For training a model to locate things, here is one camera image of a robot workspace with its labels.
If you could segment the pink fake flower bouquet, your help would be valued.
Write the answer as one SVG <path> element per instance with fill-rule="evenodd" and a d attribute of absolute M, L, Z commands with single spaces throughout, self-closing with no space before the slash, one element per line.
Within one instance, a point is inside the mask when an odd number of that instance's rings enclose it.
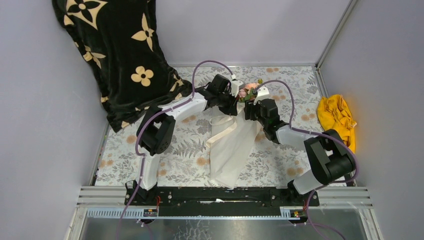
<path fill-rule="evenodd" d="M 259 78 L 256 82 L 246 83 L 243 88 L 241 88 L 237 95 L 237 101 L 239 103 L 244 103 L 246 101 L 254 100 L 258 95 L 256 88 L 263 83 L 263 80 Z"/>

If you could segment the cream printed ribbon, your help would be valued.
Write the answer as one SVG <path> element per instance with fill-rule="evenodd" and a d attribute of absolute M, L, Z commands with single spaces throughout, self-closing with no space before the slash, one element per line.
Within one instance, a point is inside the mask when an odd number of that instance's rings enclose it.
<path fill-rule="evenodd" d="M 211 126 L 221 126 L 227 122 L 231 122 L 231 125 L 228 126 L 226 129 L 222 130 L 221 132 L 213 135 L 211 138 L 209 138 L 204 144 L 206 148 L 210 148 L 213 143 L 227 136 L 229 133 L 231 133 L 237 128 L 236 118 L 231 115 L 218 115 L 218 116 L 212 117 L 209 120 L 209 124 Z"/>

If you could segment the white translucent wrapping paper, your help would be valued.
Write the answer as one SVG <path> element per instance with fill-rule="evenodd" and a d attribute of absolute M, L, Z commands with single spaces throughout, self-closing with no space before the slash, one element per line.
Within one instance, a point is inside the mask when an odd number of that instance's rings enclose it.
<path fill-rule="evenodd" d="M 209 148 L 210 180 L 229 189 L 236 186 L 261 129 L 259 122 L 245 119 L 244 107 L 243 103 L 237 104 L 238 115 L 234 116 L 237 122 L 236 129 L 214 142 Z M 220 115 L 225 114 L 214 107 L 212 117 Z M 211 137 L 231 124 L 229 121 L 222 125 L 211 126 Z"/>

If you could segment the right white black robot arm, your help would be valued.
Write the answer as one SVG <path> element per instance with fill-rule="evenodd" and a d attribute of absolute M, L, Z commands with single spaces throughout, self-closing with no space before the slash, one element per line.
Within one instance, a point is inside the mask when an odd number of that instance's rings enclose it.
<path fill-rule="evenodd" d="M 301 205 L 313 190 L 356 170 L 354 155 L 336 130 L 312 133 L 291 127 L 280 119 L 275 101 L 269 98 L 258 103 L 248 100 L 245 102 L 244 114 L 246 120 L 257 121 L 262 125 L 269 141 L 306 152 L 310 170 L 291 180 L 283 195 L 291 205 Z"/>

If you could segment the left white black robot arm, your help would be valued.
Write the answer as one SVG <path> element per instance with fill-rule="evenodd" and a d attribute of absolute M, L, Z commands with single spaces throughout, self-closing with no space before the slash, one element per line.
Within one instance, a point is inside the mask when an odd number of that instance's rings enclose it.
<path fill-rule="evenodd" d="M 243 84 L 217 74 L 192 95 L 168 107 L 152 106 L 147 110 L 136 132 L 141 161 L 139 179 L 133 185 L 135 197 L 142 205 L 148 206 L 155 200 L 160 155 L 170 146 L 176 123 L 212 107 L 228 116 L 237 115 L 237 94 Z"/>

